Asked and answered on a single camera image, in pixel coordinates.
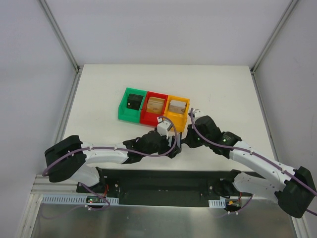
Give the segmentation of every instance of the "black object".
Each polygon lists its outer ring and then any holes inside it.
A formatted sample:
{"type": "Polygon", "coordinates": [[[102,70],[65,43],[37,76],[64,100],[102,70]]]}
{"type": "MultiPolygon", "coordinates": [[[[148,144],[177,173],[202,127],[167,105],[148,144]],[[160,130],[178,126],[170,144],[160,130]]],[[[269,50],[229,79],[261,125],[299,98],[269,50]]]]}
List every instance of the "black object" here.
{"type": "MultiPolygon", "coordinates": [[[[109,186],[107,196],[119,198],[123,205],[209,207],[209,200],[217,200],[213,187],[230,172],[210,171],[145,171],[102,169],[105,183],[109,186]]],[[[105,186],[94,192],[103,193],[105,186]]],[[[87,193],[82,186],[77,192],[87,193]]],[[[239,196],[233,190],[231,196],[239,196]]]]}
{"type": "Polygon", "coordinates": [[[240,205],[236,205],[236,204],[226,204],[225,210],[227,212],[235,212],[235,211],[239,211],[241,209],[240,205]]]}
{"type": "Polygon", "coordinates": [[[127,100],[127,108],[138,111],[140,109],[142,100],[143,100],[142,95],[130,93],[127,100]]]}
{"type": "MultiPolygon", "coordinates": [[[[227,146],[234,146],[241,138],[232,132],[221,132],[219,127],[216,126],[213,119],[209,116],[203,116],[195,121],[196,129],[208,140],[227,146]]],[[[197,148],[199,146],[205,145],[212,149],[216,154],[223,155],[229,159],[229,153],[232,149],[221,148],[214,146],[203,139],[201,139],[192,125],[187,126],[187,136],[182,140],[182,143],[187,144],[190,148],[197,148]]]]}
{"type": "MultiPolygon", "coordinates": [[[[294,171],[296,178],[316,191],[312,174],[308,169],[301,166],[298,170],[294,171]]],[[[286,187],[283,191],[275,192],[278,205],[292,217],[301,218],[315,196],[293,179],[290,181],[286,180],[284,183],[286,187]]]]}
{"type": "Polygon", "coordinates": [[[231,170],[223,180],[219,180],[214,186],[213,191],[224,198],[230,198],[231,194],[236,191],[233,186],[234,178],[241,173],[239,170],[231,170]]]}
{"type": "MultiPolygon", "coordinates": [[[[78,135],[71,135],[45,151],[46,165],[49,166],[58,158],[81,148],[78,135]]],[[[86,155],[81,151],[62,160],[49,170],[50,182],[61,182],[69,179],[85,162],[86,155]]]]}
{"type": "MultiPolygon", "coordinates": [[[[151,130],[142,137],[126,140],[123,142],[123,144],[127,147],[127,149],[136,150],[145,154],[162,154],[170,149],[169,141],[167,140],[166,136],[161,136],[156,130],[151,130]]],[[[167,156],[174,158],[180,152],[180,146],[176,146],[167,156]]],[[[128,157],[129,158],[124,162],[124,164],[139,162],[144,156],[128,152],[128,157]]]]}

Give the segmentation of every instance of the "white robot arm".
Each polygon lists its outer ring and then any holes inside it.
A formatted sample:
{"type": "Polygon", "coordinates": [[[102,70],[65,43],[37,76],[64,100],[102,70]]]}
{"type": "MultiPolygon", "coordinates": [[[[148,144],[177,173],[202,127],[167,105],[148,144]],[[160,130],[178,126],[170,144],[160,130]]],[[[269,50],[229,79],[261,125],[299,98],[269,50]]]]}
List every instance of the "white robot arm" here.
{"type": "Polygon", "coordinates": [[[239,136],[231,132],[221,132],[214,121],[200,110],[192,109],[190,115],[192,124],[187,126],[187,135],[183,140],[176,133],[175,136],[168,135],[173,126],[168,119],[159,119],[157,128],[142,137],[112,146],[81,142],[78,135],[70,136],[46,150],[48,167],[43,176],[49,176],[51,182],[72,179],[92,187],[105,184],[102,170],[91,167],[92,164],[131,164],[139,162],[145,156],[166,155],[173,158],[181,152],[182,143],[190,148],[205,145],[216,154],[237,161],[262,176],[254,177],[232,170],[227,178],[213,186],[217,194],[224,197],[236,191],[256,194],[277,202],[289,215],[302,217],[317,194],[309,170],[304,167],[296,170],[267,159],[239,136]]]}
{"type": "Polygon", "coordinates": [[[201,110],[192,109],[190,116],[192,124],[188,125],[187,136],[182,143],[190,148],[208,146],[216,154],[239,162],[263,177],[258,178],[233,170],[231,175],[215,188],[218,189],[218,194],[227,196],[233,186],[239,192],[256,194],[277,202],[293,217],[302,217],[316,194],[309,170],[304,167],[296,170],[268,159],[239,136],[231,132],[221,132],[214,121],[201,110]]]}
{"type": "Polygon", "coordinates": [[[174,158],[181,152],[180,136],[169,136],[171,129],[170,121],[158,119],[155,130],[115,145],[82,142],[72,135],[45,151],[47,168],[42,175],[49,176],[50,182],[71,179],[92,187],[103,180],[101,169],[92,167],[95,163],[132,164],[145,156],[174,158]]]}

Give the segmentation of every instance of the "white table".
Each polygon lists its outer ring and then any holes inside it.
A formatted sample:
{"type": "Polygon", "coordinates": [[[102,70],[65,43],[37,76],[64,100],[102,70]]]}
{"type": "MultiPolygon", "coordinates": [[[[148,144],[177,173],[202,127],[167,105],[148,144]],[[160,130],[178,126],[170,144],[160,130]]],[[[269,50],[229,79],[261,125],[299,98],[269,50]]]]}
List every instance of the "white table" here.
{"type": "MultiPolygon", "coordinates": [[[[114,144],[146,134],[151,127],[117,119],[126,87],[189,98],[222,131],[239,135],[273,158],[258,98],[247,66],[109,65],[83,68],[64,138],[77,134],[82,141],[114,144]]],[[[168,157],[143,158],[130,165],[98,164],[102,168],[229,171],[249,168],[216,155],[207,147],[168,157]]]]}

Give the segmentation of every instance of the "cable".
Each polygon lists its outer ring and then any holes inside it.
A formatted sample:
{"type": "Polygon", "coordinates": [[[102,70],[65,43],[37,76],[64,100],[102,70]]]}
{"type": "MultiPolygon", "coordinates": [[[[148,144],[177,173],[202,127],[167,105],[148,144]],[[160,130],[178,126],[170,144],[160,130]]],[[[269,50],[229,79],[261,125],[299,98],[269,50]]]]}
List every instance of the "cable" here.
{"type": "Polygon", "coordinates": [[[78,205],[76,207],[73,207],[72,209],[68,210],[67,212],[64,212],[62,214],[59,214],[57,216],[54,216],[54,217],[46,217],[45,215],[43,215],[43,204],[40,205],[40,209],[39,209],[39,213],[40,213],[40,216],[43,217],[44,219],[46,220],[54,220],[54,219],[57,219],[57,218],[60,218],[60,217],[63,217],[65,215],[67,215],[68,213],[76,210],[77,208],[80,208],[80,207],[88,207],[88,210],[92,210],[92,211],[103,211],[105,209],[107,209],[108,207],[110,207],[110,202],[105,199],[104,197],[100,196],[99,194],[93,192],[91,189],[89,189],[86,185],[84,185],[83,183],[80,183],[79,186],[83,186],[88,192],[92,193],[94,196],[97,196],[98,198],[101,198],[103,201],[105,201],[106,204],[108,204],[108,206],[103,206],[102,208],[93,208],[93,207],[90,207],[88,205],[78,205]]]}
{"type": "Polygon", "coordinates": [[[151,154],[145,154],[145,153],[142,153],[142,152],[139,152],[139,151],[136,151],[136,150],[130,150],[130,149],[125,149],[125,148],[115,148],[115,147],[110,147],[110,146],[84,147],[84,148],[80,148],[80,149],[77,149],[77,150],[73,150],[73,151],[63,155],[62,157],[58,158],[57,160],[55,160],[46,169],[44,169],[44,171],[42,173],[42,176],[43,177],[48,176],[49,175],[48,174],[49,170],[52,167],[54,167],[56,164],[58,164],[60,161],[62,161],[63,159],[66,159],[68,156],[71,156],[71,155],[73,155],[75,153],[78,153],[78,152],[81,152],[81,151],[86,151],[86,150],[119,150],[119,151],[127,151],[127,152],[131,152],[131,153],[135,153],[135,154],[143,155],[143,156],[149,156],[149,157],[160,157],[160,156],[168,155],[176,146],[176,141],[177,141],[176,126],[174,125],[174,123],[169,118],[167,118],[165,116],[160,116],[159,118],[168,120],[171,123],[171,125],[173,126],[173,129],[174,129],[174,132],[175,132],[175,139],[174,139],[174,143],[173,143],[172,147],[168,151],[163,153],[163,154],[151,155],[151,154]]]}
{"type": "Polygon", "coordinates": [[[214,216],[214,217],[215,217],[215,218],[222,218],[222,217],[225,217],[225,216],[230,215],[230,214],[233,214],[233,213],[236,214],[236,215],[238,215],[240,212],[242,212],[242,211],[250,204],[252,198],[253,198],[253,194],[251,195],[251,197],[249,198],[249,200],[247,201],[247,203],[244,204],[238,211],[236,211],[236,212],[227,212],[227,213],[224,213],[224,214],[222,214],[222,215],[220,215],[220,216],[217,216],[217,217],[214,216]]]}
{"type": "MultiPolygon", "coordinates": [[[[250,150],[248,149],[244,149],[244,148],[240,148],[240,147],[235,147],[235,146],[228,146],[228,145],[220,145],[220,144],[217,144],[217,143],[214,143],[210,140],[208,140],[207,138],[205,138],[196,128],[195,126],[195,122],[194,122],[194,117],[193,117],[193,108],[190,109],[190,119],[191,119],[191,122],[192,122],[192,127],[194,129],[194,131],[206,142],[214,145],[214,146],[217,146],[217,147],[221,147],[221,148],[226,148],[226,149],[232,149],[232,150],[241,150],[241,151],[244,151],[244,152],[247,152],[247,153],[251,153],[250,150]]],[[[295,180],[296,182],[298,182],[301,186],[303,186],[304,188],[306,188],[309,192],[311,192],[313,195],[315,195],[317,197],[317,192],[314,191],[313,189],[311,189],[309,186],[307,186],[306,184],[304,184],[302,181],[300,181],[298,178],[296,178],[295,176],[293,176],[291,173],[289,173],[287,170],[283,170],[283,168],[277,164],[275,164],[273,161],[267,159],[266,157],[256,153],[256,152],[252,152],[252,155],[255,155],[257,157],[259,157],[260,159],[263,159],[264,161],[268,162],[270,165],[274,166],[275,168],[277,168],[278,170],[281,170],[283,173],[285,173],[286,175],[288,175],[290,178],[292,178],[293,180],[295,180]]]]}

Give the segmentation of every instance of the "metal frame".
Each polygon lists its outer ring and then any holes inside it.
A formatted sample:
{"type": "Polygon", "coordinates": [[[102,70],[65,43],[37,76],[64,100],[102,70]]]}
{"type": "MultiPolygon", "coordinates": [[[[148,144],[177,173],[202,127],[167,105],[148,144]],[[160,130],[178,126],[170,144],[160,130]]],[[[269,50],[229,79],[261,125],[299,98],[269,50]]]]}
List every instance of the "metal frame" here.
{"type": "Polygon", "coordinates": [[[41,194],[30,194],[22,222],[16,236],[17,238],[31,237],[42,198],[43,195],[41,194]]]}
{"type": "Polygon", "coordinates": [[[74,69],[76,70],[76,72],[78,72],[79,71],[79,65],[78,65],[78,63],[77,63],[72,51],[70,50],[70,47],[69,47],[68,43],[65,40],[65,37],[64,37],[62,31],[60,30],[60,27],[59,27],[58,23],[56,22],[55,17],[53,15],[48,3],[46,2],[46,0],[38,0],[38,2],[40,4],[41,8],[43,9],[43,11],[44,11],[49,23],[50,23],[55,35],[57,37],[57,39],[60,42],[61,47],[65,51],[69,61],[72,63],[72,65],[73,65],[74,69]]]}
{"type": "Polygon", "coordinates": [[[281,32],[282,28],[284,27],[286,21],[289,19],[291,14],[293,13],[295,7],[297,6],[298,2],[300,0],[291,0],[289,5],[287,6],[286,10],[284,11],[283,15],[281,16],[280,20],[278,21],[276,27],[274,28],[272,34],[268,38],[264,48],[262,49],[259,57],[257,58],[256,62],[254,63],[254,66],[251,68],[251,74],[254,74],[255,71],[259,68],[262,60],[266,56],[267,52],[271,48],[273,42],[275,41],[276,37],[281,32]]]}
{"type": "MultiPolygon", "coordinates": [[[[274,157],[276,160],[278,160],[278,157],[277,157],[275,145],[274,145],[274,142],[272,140],[270,128],[269,128],[269,125],[267,122],[265,107],[264,107],[264,104],[263,104],[263,101],[261,98],[261,93],[260,93],[258,86],[257,86],[257,83],[256,83],[256,79],[254,77],[254,74],[255,74],[256,70],[259,68],[263,59],[265,58],[267,52],[271,48],[273,42],[275,41],[275,39],[279,35],[280,31],[284,27],[286,21],[291,16],[291,13],[294,11],[295,7],[298,5],[299,1],[300,0],[291,0],[290,1],[289,5],[287,6],[286,10],[284,11],[283,15],[281,16],[279,22],[277,23],[276,27],[274,28],[272,34],[270,35],[269,39],[267,40],[264,48],[262,49],[259,57],[257,58],[256,62],[254,63],[254,66],[250,70],[251,74],[252,74],[252,79],[254,82],[255,90],[256,90],[256,93],[258,96],[260,108],[261,108],[261,111],[263,114],[265,126],[266,126],[267,132],[269,134],[269,140],[270,140],[270,143],[271,143],[271,146],[273,149],[273,153],[274,153],[274,157]]],[[[67,101],[66,101],[66,104],[64,107],[63,116],[62,116],[62,119],[60,121],[58,131],[56,133],[56,137],[54,140],[55,143],[57,143],[57,142],[61,141],[63,138],[64,132],[66,129],[66,125],[67,125],[67,121],[69,118],[69,114],[71,111],[71,107],[72,107],[72,104],[73,104],[73,101],[75,98],[76,90],[77,90],[77,87],[79,84],[82,69],[78,65],[77,60],[75,59],[75,57],[74,57],[64,35],[59,27],[48,3],[46,2],[46,0],[38,0],[38,2],[40,4],[41,8],[43,9],[43,11],[48,19],[48,22],[50,23],[58,41],[60,42],[61,47],[65,51],[69,61],[71,62],[72,66],[74,67],[74,69],[76,71],[76,76],[73,80],[73,84],[72,84],[71,90],[69,92],[69,96],[67,98],[67,101]]],[[[31,237],[32,230],[33,230],[35,220],[36,220],[36,216],[37,216],[44,192],[49,193],[49,194],[56,194],[56,193],[74,194],[74,193],[76,193],[76,185],[77,185],[77,183],[69,181],[69,180],[58,183],[58,184],[52,184],[49,182],[48,178],[44,178],[42,176],[36,176],[35,183],[33,185],[33,188],[32,188],[32,191],[31,191],[31,194],[30,194],[27,206],[26,206],[25,213],[23,215],[22,223],[21,223],[19,230],[18,230],[18,233],[17,233],[17,237],[23,237],[23,238],[31,237]]],[[[292,221],[294,224],[296,234],[299,238],[311,237],[309,234],[309,230],[308,230],[305,216],[303,216],[303,218],[301,218],[301,219],[292,218],[292,221]]]]}

